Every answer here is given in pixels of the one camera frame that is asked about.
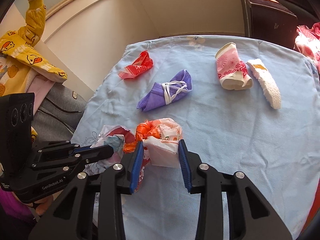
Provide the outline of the person's left hand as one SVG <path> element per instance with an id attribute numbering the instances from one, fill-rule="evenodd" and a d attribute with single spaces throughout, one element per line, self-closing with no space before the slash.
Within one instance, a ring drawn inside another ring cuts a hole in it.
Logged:
<path id="1" fill-rule="evenodd" d="M 44 215 L 44 213 L 48 210 L 51 204 L 54 201 L 53 195 L 45 197 L 41 200 L 37 200 L 35 203 L 31 204 L 31 207 L 35 210 L 38 216 Z"/>

